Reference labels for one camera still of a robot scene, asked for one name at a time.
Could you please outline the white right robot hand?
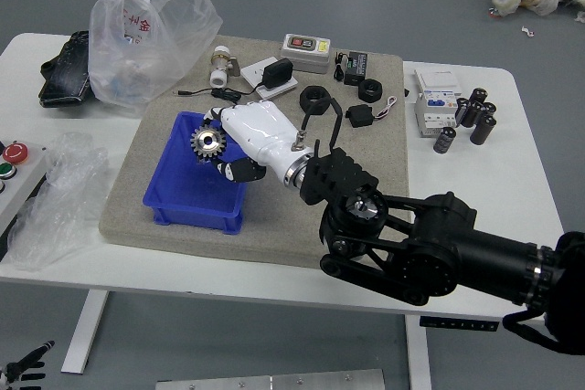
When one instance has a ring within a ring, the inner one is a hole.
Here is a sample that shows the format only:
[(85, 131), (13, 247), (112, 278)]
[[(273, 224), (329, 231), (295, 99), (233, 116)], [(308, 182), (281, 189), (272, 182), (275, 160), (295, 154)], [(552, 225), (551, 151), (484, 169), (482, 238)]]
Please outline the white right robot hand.
[(271, 101), (215, 107), (191, 137), (197, 158), (212, 162), (233, 182), (261, 179), (267, 168), (287, 187), (302, 185), (314, 149)]

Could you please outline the black-white left robot hand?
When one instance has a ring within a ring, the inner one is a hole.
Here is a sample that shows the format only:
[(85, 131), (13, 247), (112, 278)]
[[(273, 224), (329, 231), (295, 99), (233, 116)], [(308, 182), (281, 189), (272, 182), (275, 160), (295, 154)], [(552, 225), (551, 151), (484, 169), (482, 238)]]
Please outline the black-white left robot hand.
[(45, 365), (41, 358), (55, 345), (53, 340), (41, 344), (21, 360), (8, 363), (1, 367), (1, 388), (2, 389), (40, 389), (40, 385), (27, 385), (27, 382), (36, 382), (44, 379), (43, 372), (29, 372), (29, 369), (42, 369)]

